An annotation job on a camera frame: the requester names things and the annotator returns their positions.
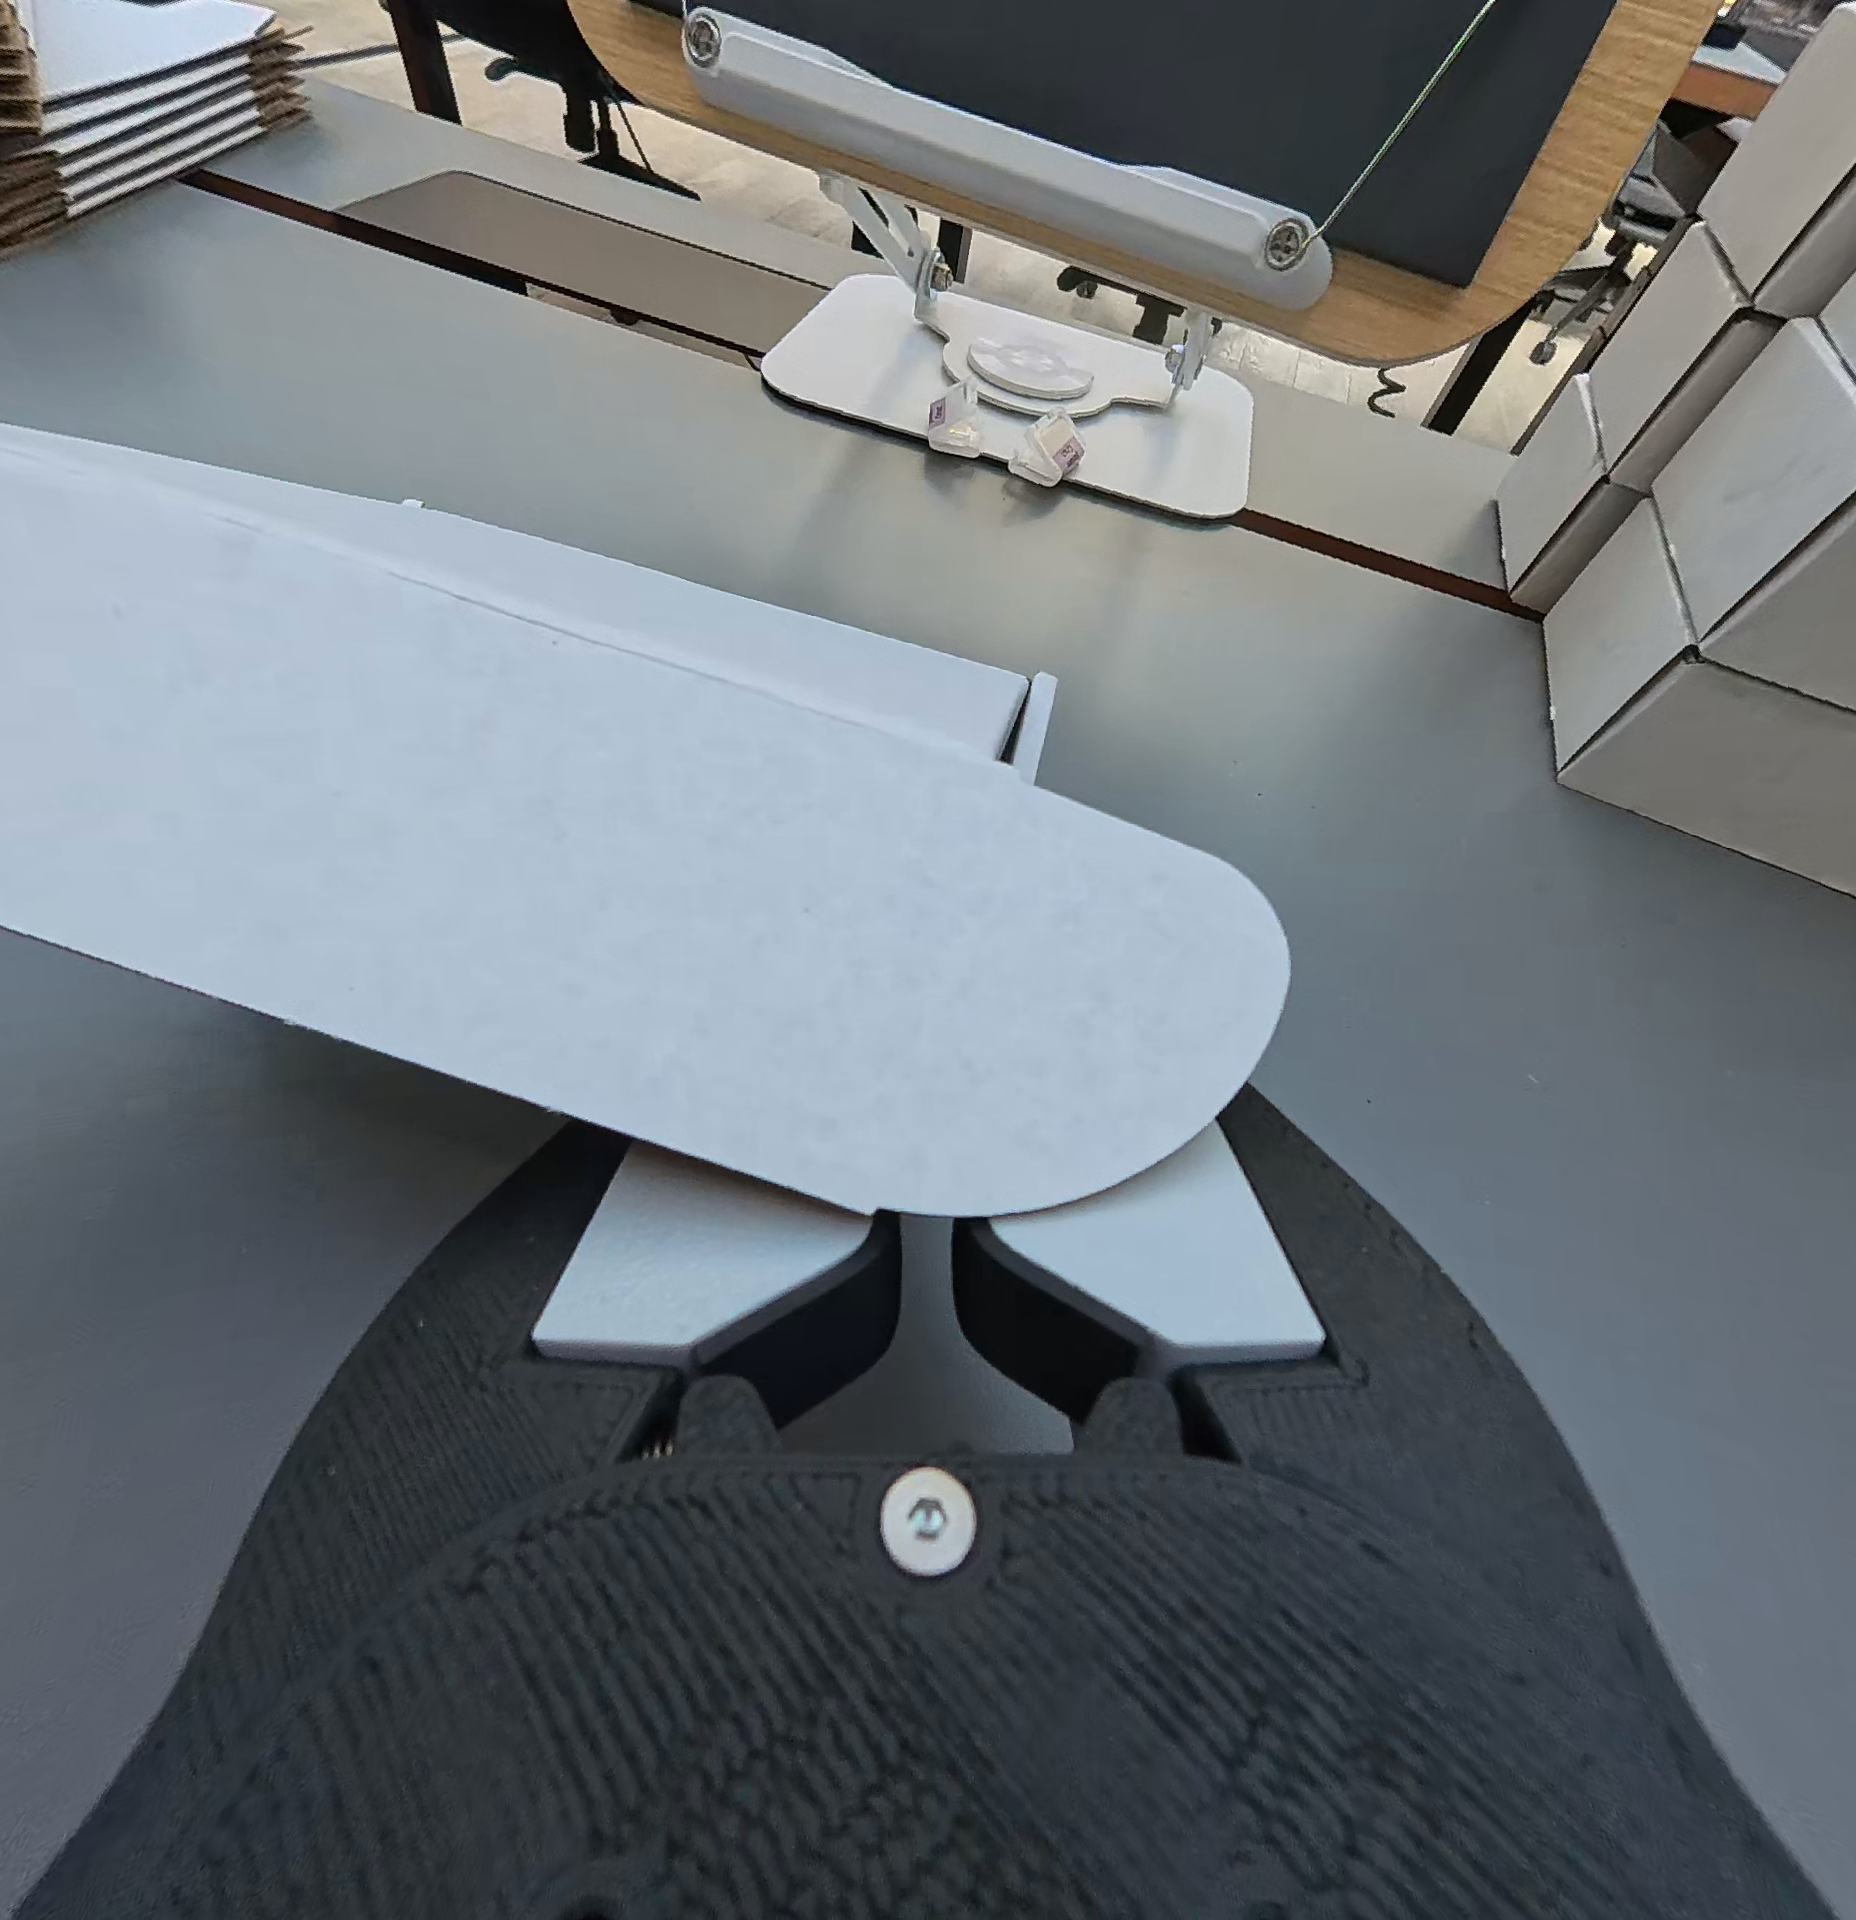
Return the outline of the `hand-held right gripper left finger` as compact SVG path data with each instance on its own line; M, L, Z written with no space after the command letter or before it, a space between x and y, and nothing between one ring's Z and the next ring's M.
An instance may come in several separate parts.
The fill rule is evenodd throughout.
M784 1426L885 1355L900 1305L892 1213L636 1141L531 1336L538 1356L739 1376Z

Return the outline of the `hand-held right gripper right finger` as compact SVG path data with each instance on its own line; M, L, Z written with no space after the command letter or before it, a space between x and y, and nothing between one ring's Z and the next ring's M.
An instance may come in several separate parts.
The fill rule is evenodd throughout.
M1074 1422L1113 1380L1312 1361L1325 1345L1220 1122L1102 1192L960 1219L949 1242L966 1338Z

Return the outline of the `white cardboard box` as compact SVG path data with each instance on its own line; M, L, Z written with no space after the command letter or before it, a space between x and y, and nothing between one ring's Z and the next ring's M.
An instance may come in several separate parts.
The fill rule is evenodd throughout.
M1029 1213L1284 1012L1229 862L0 428L0 928L850 1213Z

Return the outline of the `white monitor stand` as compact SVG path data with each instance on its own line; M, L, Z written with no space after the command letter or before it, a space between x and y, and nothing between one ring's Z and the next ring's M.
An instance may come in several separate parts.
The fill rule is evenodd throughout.
M1200 281L1284 312L1328 291L1328 242L1286 205L1173 168L1089 156L885 84L728 10L688 14L682 52L710 105L1131 254L1159 281ZM904 200L840 174L819 183L891 278L843 278L773 344L760 366L773 396L926 443L932 400L977 377L979 460L1008 468L1028 426L1061 408L1084 441L1065 484L1194 519L1243 507L1253 397L1229 377L1200 387L1211 308L1190 305L1182 339L1155 352L979 300L952 289L946 259Z

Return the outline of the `stack of folded white boxes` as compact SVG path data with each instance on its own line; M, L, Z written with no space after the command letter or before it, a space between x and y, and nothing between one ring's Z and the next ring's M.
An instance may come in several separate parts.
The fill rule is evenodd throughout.
M1495 510L1557 779L1856 898L1856 5Z

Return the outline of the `black office chair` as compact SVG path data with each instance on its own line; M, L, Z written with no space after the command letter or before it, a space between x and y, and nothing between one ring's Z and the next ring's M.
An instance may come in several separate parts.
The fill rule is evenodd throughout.
M483 79L491 84L513 74L556 84L563 96L563 139L585 166L604 173L627 169L627 156L612 126L612 107L621 92L593 52L537 47L528 52L499 52L483 64Z
M1656 124L1589 234L1585 249L1607 237L1600 263L1564 268L1545 282L1530 303L1529 318L1548 323L1546 333L1529 354L1536 366L1546 366L1555 358L1564 333L1595 327L1629 291L1635 251L1646 248L1649 257L1654 257L1683 221L1683 205L1656 174L1663 146L1665 127Z

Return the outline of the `wood-framed dark monitor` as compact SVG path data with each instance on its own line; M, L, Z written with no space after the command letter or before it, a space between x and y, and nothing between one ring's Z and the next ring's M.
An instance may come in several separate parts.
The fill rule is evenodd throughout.
M1284 312L1159 281L1131 254L705 103L685 5L569 5L647 107L1366 366L1518 315L1608 207L1714 18L1694 2L712 9L1089 156L1297 210L1328 242L1328 291Z

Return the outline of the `stack of flat cardboard boxes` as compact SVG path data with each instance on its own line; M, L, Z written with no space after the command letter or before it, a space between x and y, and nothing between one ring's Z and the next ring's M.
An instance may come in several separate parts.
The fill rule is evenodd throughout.
M264 5L0 2L0 260L304 120Z

